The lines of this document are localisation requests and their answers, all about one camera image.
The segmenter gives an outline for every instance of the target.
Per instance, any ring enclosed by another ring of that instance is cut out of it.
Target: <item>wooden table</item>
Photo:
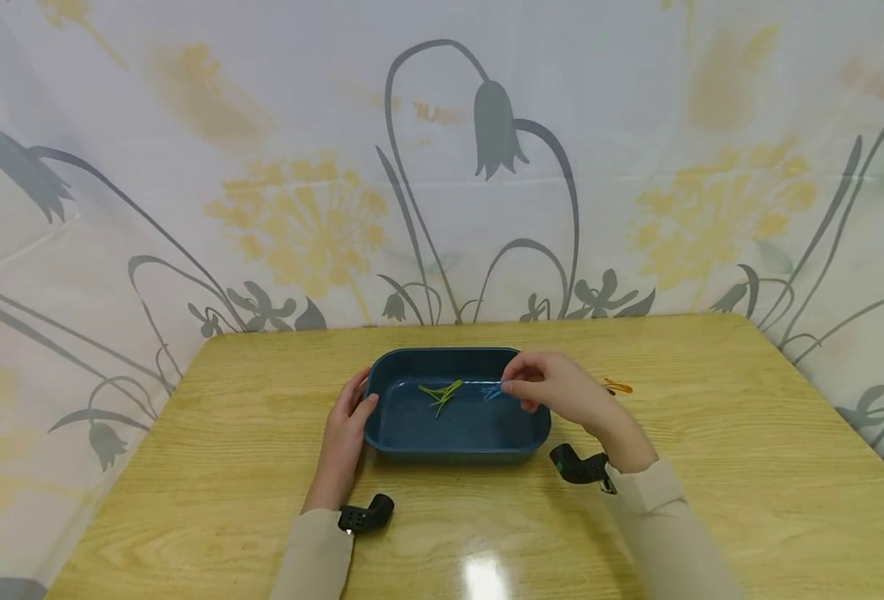
[[[221,336],[197,355],[47,600],[267,597],[343,381],[387,350],[562,350],[622,397],[680,474],[748,598],[884,599],[884,463],[734,315]],[[355,542],[345,600],[643,598],[597,506],[563,482],[555,418],[521,467],[365,459],[396,501]]]

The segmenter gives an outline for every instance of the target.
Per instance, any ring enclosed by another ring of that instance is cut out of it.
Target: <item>plastic tray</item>
[[[510,347],[402,348],[383,355],[368,375],[366,396],[380,397],[365,440],[393,460],[432,463],[519,463],[548,438],[551,416],[534,415],[499,392]],[[418,390],[462,385],[436,417],[433,397]]]

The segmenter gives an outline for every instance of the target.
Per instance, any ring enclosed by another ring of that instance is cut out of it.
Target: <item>black clamp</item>
[[[338,526],[349,534],[366,534],[385,527],[392,518],[392,511],[395,511],[395,502],[384,493],[377,493],[367,509],[342,506],[342,516],[338,519]]]
[[[608,455],[604,452],[582,461],[571,444],[563,443],[551,450],[548,453],[548,458],[552,460],[552,463],[555,463],[555,469],[562,475],[562,479],[569,483],[587,484],[598,481],[601,482],[602,492],[618,493],[605,470]]]

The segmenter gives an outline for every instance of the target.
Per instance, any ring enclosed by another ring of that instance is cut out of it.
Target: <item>white backdrop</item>
[[[204,338],[706,310],[884,458],[884,2],[0,0],[0,598]]]

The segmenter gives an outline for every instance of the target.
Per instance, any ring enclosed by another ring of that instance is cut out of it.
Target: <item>beige sleeve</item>
[[[617,494],[603,493],[650,600],[742,598],[705,525],[695,518],[668,461],[644,472],[606,467]]]
[[[315,509],[292,523],[270,600],[338,600],[352,562],[354,536],[338,528],[340,512]]]

